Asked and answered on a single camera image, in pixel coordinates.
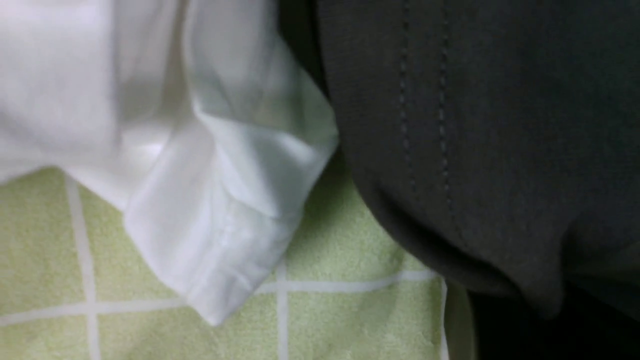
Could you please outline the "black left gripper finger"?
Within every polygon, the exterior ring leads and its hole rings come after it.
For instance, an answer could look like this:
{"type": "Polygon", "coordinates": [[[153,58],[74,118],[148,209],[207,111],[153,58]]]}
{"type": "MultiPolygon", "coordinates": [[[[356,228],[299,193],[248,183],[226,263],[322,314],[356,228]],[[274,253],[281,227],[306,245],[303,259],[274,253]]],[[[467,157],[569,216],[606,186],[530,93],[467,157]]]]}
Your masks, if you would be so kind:
{"type": "Polygon", "coordinates": [[[556,317],[523,301],[470,293],[480,360],[637,360],[639,284],[574,280],[556,317]]]}

